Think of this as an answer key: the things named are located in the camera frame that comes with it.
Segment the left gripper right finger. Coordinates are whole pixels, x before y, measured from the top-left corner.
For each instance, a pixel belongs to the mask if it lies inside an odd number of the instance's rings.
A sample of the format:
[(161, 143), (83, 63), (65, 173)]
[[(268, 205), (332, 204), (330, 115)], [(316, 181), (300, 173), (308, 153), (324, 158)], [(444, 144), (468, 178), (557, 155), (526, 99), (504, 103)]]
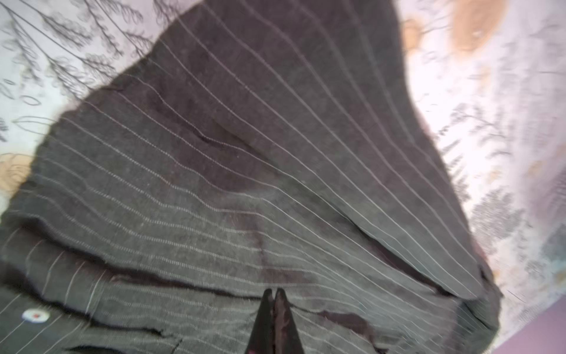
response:
[(305, 354), (290, 303), (284, 289), (277, 289), (274, 299), (274, 353)]

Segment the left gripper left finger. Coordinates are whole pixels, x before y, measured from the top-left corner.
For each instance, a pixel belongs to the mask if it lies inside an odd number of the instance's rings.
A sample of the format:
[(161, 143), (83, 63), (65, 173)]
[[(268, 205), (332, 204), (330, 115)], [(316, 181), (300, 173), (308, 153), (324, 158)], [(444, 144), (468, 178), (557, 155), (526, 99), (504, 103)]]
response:
[(245, 354), (274, 354), (274, 298), (271, 289), (265, 290), (257, 311)]

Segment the dark grey pinstriped shirt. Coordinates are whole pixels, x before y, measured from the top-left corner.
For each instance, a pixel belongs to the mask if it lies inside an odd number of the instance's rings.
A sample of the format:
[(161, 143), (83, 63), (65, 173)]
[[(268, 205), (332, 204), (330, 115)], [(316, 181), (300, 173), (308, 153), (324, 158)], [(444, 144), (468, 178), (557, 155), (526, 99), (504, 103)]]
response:
[(202, 1), (62, 113), (1, 219), (3, 353), (483, 353), (501, 294), (393, 1)]

